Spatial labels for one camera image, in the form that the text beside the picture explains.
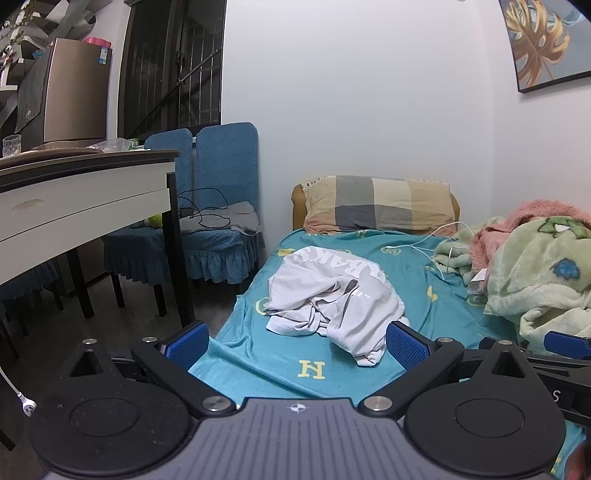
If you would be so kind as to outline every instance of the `white table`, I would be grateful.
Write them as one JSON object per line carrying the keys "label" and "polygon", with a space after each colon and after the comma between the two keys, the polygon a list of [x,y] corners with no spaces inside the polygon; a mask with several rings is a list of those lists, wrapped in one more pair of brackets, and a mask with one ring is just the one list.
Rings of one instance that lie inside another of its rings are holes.
{"label": "white table", "polygon": [[90,318],[76,247],[162,212],[181,323],[193,322],[178,223],[177,156],[176,150],[100,153],[0,169],[0,284],[66,252]]}

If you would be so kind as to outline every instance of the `bed sheet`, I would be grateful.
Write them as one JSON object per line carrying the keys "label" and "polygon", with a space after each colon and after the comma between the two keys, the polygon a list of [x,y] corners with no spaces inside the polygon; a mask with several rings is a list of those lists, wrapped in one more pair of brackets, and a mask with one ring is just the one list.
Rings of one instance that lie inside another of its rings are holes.
{"label": "bed sheet", "polygon": [[[444,274],[442,280],[428,255],[400,247],[422,239],[420,246],[430,249],[442,240],[373,230],[332,236],[292,232],[271,254],[248,291],[238,297],[228,321],[190,372],[237,404],[245,397],[349,397],[357,404],[404,373],[388,352],[377,366],[364,368],[318,334],[288,337],[266,330],[267,280],[284,256],[308,245],[344,250],[378,263],[402,298],[411,327],[428,338],[453,337],[466,348],[477,348],[485,336],[515,341],[514,325],[501,317],[485,316],[484,297],[468,294],[458,275]],[[582,438],[581,429],[570,424],[554,470],[560,478],[564,460]]]}

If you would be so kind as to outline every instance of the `white wall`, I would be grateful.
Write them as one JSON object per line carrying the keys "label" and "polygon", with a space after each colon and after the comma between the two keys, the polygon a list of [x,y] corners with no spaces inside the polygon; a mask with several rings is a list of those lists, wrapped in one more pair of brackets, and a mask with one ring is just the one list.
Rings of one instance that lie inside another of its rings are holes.
{"label": "white wall", "polygon": [[258,129],[267,250],[294,185],[327,174],[443,180],[487,217],[483,41],[475,0],[228,0],[222,122]]}
{"label": "white wall", "polygon": [[123,0],[113,0],[96,13],[96,23],[89,36],[104,38],[111,42],[111,75],[109,76],[109,96],[107,100],[107,138],[117,137],[117,110],[119,99],[119,77],[125,33],[131,7]]}
{"label": "white wall", "polygon": [[506,215],[538,197],[591,210],[591,79],[519,93],[499,2],[477,5],[494,75],[491,214]]}

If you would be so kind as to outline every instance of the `wooden headboard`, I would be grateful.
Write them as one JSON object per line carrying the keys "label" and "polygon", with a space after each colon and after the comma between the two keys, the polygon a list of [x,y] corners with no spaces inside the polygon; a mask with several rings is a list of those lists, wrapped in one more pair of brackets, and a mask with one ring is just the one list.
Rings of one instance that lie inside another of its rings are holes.
{"label": "wooden headboard", "polygon": [[[291,202],[294,204],[291,214],[293,229],[297,230],[298,228],[304,228],[304,219],[306,218],[308,210],[306,209],[306,195],[304,194],[304,190],[301,188],[300,184],[296,185],[293,192],[291,192]],[[452,206],[453,212],[456,214],[456,221],[458,221],[460,219],[460,204],[457,202],[453,194]],[[425,232],[417,231],[413,233],[416,235],[422,235]]]}

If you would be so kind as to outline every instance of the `charging cable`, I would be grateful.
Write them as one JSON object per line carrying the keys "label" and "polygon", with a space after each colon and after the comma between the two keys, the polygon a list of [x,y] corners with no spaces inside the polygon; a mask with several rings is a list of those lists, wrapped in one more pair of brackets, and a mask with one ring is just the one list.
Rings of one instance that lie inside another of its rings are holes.
{"label": "charging cable", "polygon": [[[445,278],[443,277],[443,272],[441,270],[441,268],[439,268],[439,265],[437,265],[437,263],[435,262],[435,260],[433,260],[429,255],[427,255],[424,251],[428,251],[428,252],[433,252],[432,248],[421,248],[421,247],[416,247],[415,245],[418,245],[421,242],[424,242],[427,238],[429,238],[430,236],[435,235],[435,233],[437,233],[438,230],[446,227],[446,226],[450,226],[450,225],[456,225],[456,224],[460,224],[465,226],[468,230],[470,230],[470,233],[472,234],[472,236],[474,236],[474,232],[472,231],[472,229],[467,226],[464,222],[452,222],[452,223],[447,223],[445,225],[442,225],[441,227],[435,229],[432,233],[430,233],[429,235],[427,235],[425,238],[421,238],[418,242],[414,242],[413,244],[408,244],[408,245],[399,245],[397,247],[385,247],[386,249],[390,249],[390,248],[402,248],[402,247],[410,247],[410,248],[414,248],[417,252],[422,253],[423,255],[425,255],[425,257],[427,257],[432,263],[433,265],[435,265],[437,267],[437,269],[439,270],[439,273],[441,275],[441,279],[443,281],[445,281]],[[453,245],[451,246],[450,250],[449,250],[449,257],[448,257],[448,263],[451,260],[452,257],[452,250],[453,250]],[[449,272],[449,264],[446,268],[446,272]]]}
{"label": "charging cable", "polygon": [[6,376],[6,373],[4,373],[4,370],[2,370],[2,367],[0,367],[0,374],[2,374],[2,376],[4,377],[4,380],[6,380],[8,385],[10,385],[10,388],[12,388],[14,390],[14,393],[17,394],[18,399],[22,402],[22,410],[25,413],[25,415],[27,417],[30,417],[31,415],[33,415],[33,412],[37,408],[37,404],[33,400],[30,400],[29,398],[25,397],[25,395],[23,395],[22,393],[20,393],[18,391],[18,389],[14,386],[14,384]]}

